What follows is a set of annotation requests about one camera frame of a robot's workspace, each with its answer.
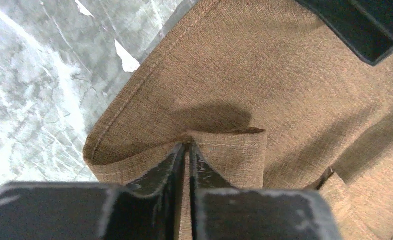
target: black metal bracket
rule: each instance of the black metal bracket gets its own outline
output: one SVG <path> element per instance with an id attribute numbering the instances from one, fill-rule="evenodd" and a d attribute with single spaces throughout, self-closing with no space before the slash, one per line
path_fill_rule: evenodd
<path id="1" fill-rule="evenodd" d="M 296 0 L 315 13 L 363 62 L 393 53 L 393 0 Z"/>
<path id="2" fill-rule="evenodd" d="M 186 154 L 193 239 L 340 239 L 316 192 L 237 189 L 194 143 L 177 144 L 126 186 L 8 183 L 0 187 L 0 239 L 177 239 Z"/>

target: gray marble surface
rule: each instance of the gray marble surface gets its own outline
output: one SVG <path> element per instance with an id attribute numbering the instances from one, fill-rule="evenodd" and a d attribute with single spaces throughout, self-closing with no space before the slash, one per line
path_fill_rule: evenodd
<path id="1" fill-rule="evenodd" d="M 0 185 L 96 181 L 87 133 L 195 0 L 0 0 Z"/>

